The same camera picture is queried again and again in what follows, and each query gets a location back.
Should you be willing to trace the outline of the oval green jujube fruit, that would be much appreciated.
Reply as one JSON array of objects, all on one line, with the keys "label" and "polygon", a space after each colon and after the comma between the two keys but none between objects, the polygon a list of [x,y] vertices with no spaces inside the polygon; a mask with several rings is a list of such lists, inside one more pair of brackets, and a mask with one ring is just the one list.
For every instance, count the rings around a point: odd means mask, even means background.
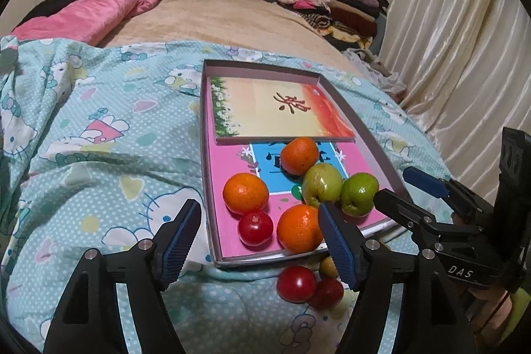
[{"label": "oval green jujube fruit", "polygon": [[368,173],[357,173],[343,183],[340,206],[350,217],[365,217],[373,209],[373,198],[380,189],[379,181]]}]

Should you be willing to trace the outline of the round green jujube fruit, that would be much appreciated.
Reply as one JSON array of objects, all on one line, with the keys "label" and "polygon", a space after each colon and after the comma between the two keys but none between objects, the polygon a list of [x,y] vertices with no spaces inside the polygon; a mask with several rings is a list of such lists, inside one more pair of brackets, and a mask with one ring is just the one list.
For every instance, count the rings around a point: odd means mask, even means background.
[{"label": "round green jujube fruit", "polygon": [[343,186],[340,172],[332,165],[313,165],[303,177],[301,195],[304,203],[318,208],[320,204],[339,200]]}]

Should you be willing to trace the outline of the orange tangerine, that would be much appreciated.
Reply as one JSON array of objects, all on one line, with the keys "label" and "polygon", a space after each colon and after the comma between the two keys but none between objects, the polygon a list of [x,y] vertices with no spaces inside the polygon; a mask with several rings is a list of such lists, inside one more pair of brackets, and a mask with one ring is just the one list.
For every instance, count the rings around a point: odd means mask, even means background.
[{"label": "orange tangerine", "polygon": [[223,188],[223,200],[227,209],[236,215],[265,209],[269,191],[266,184],[253,174],[234,174]]},{"label": "orange tangerine", "polygon": [[280,163],[288,174],[301,176],[319,160],[316,143],[308,137],[297,137],[280,152]]},{"label": "orange tangerine", "polygon": [[323,241],[317,208],[304,204],[288,208],[277,222],[276,237],[293,254],[314,251]]}]

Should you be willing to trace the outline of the red cherry tomato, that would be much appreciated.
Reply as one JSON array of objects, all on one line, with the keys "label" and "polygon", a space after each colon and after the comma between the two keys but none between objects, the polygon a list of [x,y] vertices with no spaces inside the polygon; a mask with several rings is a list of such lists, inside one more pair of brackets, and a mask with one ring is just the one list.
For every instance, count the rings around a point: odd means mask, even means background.
[{"label": "red cherry tomato", "polygon": [[284,301],[294,304],[308,302],[317,287],[314,273],[302,266],[290,266],[277,278],[276,291]]},{"label": "red cherry tomato", "polygon": [[259,247],[272,237],[273,220],[264,211],[247,213],[239,219],[238,234],[244,245]]},{"label": "red cherry tomato", "polygon": [[336,306],[344,296],[342,284],[334,278],[324,278],[320,280],[309,301],[309,305],[317,310],[322,311]]}]

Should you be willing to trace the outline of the brown longan near tomatoes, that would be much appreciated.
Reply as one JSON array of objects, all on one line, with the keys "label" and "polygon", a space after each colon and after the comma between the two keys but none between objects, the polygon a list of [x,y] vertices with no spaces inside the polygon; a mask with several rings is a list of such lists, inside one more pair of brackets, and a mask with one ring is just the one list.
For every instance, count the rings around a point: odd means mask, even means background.
[{"label": "brown longan near tomatoes", "polygon": [[339,278],[339,272],[331,256],[327,256],[320,262],[321,278]]}]

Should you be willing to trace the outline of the pink book in tray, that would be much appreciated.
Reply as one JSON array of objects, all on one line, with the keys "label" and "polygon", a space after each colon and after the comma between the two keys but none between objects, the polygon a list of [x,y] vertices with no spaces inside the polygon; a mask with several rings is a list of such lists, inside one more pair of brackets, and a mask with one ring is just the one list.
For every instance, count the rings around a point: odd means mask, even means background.
[{"label": "pink book in tray", "polygon": [[[293,254],[283,247],[277,239],[278,220],[282,214],[293,207],[303,207],[301,178],[290,177],[283,170],[281,151],[287,143],[252,143],[242,145],[219,145],[209,142],[204,158],[205,195],[207,200],[208,230],[211,238],[213,261],[220,267],[237,267],[282,261],[308,256],[326,251],[321,242],[312,250],[303,254]],[[318,163],[333,167],[346,180],[358,173],[372,174],[381,187],[392,189],[387,174],[381,165],[373,159],[370,151],[364,150],[361,143],[317,142]],[[231,210],[225,199],[224,190],[230,178],[239,174],[261,179],[268,190],[266,194],[258,188],[258,204],[262,209],[252,209],[251,216],[243,216]],[[379,235],[393,223],[377,210],[371,210],[368,216],[354,219],[362,234]]]}]

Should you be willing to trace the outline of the basket with white cloth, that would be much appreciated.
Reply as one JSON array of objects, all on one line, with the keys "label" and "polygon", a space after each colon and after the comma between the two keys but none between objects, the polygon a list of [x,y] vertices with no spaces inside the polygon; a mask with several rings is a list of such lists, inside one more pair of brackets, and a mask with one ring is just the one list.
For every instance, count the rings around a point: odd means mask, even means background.
[{"label": "basket with white cloth", "polygon": [[397,73],[390,72],[382,60],[370,49],[350,47],[343,51],[342,55],[360,71],[366,80],[392,97],[396,103],[401,102],[406,96],[406,84]]}]

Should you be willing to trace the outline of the orange tangerine on blue label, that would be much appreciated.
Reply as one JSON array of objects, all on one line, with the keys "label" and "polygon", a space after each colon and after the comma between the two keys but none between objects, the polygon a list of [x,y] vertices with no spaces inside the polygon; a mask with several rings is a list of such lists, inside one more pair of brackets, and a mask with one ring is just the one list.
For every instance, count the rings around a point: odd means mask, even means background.
[{"label": "orange tangerine on blue label", "polygon": [[280,152],[280,163],[288,174],[301,176],[319,160],[316,143],[308,137],[297,137]]}]

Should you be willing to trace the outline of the blue hello kitty quilt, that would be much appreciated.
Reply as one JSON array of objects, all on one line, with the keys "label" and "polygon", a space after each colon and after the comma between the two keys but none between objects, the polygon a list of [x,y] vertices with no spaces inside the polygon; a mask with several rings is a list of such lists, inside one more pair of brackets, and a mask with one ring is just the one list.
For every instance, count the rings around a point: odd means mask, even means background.
[{"label": "blue hello kitty quilt", "polygon": [[[151,238],[188,198],[201,202],[205,59],[307,69],[355,109],[399,173],[451,176],[428,139],[358,73],[203,41],[98,48],[64,38],[1,38],[1,312],[42,350],[83,252]],[[356,294],[316,313],[278,297],[283,267],[216,269],[204,222],[163,293],[186,353],[333,353]]]}]

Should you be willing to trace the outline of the orange tangerine at tray edge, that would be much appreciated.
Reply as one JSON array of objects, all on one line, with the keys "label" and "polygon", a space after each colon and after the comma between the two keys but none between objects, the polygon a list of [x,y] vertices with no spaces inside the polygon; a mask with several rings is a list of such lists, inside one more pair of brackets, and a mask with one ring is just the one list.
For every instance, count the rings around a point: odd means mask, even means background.
[{"label": "orange tangerine at tray edge", "polygon": [[234,174],[223,188],[223,200],[227,209],[236,215],[265,209],[269,191],[266,184],[253,174]]}]

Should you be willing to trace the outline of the stack of folded clothes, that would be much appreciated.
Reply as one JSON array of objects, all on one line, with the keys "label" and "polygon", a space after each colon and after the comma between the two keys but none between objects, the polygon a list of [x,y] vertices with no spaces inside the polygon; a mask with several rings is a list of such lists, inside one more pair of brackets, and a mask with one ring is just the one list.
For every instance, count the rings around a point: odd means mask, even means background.
[{"label": "stack of folded clothes", "polygon": [[275,0],[302,19],[330,45],[343,52],[380,53],[386,29],[387,0]]}]

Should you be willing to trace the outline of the yellow orange book in tray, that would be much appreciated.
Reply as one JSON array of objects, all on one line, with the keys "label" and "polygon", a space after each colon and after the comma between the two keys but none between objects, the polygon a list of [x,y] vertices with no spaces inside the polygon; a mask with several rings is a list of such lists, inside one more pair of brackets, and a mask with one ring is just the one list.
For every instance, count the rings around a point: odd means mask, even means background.
[{"label": "yellow orange book in tray", "polygon": [[210,91],[220,144],[354,137],[351,123],[319,83],[212,76]]}]

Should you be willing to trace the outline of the beige bed sheet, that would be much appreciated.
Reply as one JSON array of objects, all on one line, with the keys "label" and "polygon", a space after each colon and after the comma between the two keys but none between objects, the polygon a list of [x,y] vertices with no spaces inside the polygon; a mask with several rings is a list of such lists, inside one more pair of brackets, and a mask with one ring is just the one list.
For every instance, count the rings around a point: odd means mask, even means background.
[{"label": "beige bed sheet", "polygon": [[98,46],[180,40],[298,57],[362,75],[300,15],[264,0],[162,0],[153,9],[121,22]]}]

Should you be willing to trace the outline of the black garment on bed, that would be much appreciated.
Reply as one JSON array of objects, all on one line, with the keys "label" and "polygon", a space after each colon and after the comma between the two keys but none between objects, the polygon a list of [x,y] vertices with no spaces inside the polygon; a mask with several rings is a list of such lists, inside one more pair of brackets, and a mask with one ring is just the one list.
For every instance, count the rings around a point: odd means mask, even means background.
[{"label": "black garment on bed", "polygon": [[77,0],[44,0],[33,7],[20,21],[19,25],[36,17],[50,17]]}]

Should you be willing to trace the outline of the pink quilt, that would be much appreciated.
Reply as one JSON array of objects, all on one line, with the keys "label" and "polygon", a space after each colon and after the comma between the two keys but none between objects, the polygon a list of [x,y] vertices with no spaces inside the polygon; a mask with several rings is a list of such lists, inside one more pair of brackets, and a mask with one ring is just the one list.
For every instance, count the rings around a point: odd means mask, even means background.
[{"label": "pink quilt", "polygon": [[68,38],[97,45],[121,22],[161,0],[77,0],[50,17],[36,17],[11,31],[19,40]]}]

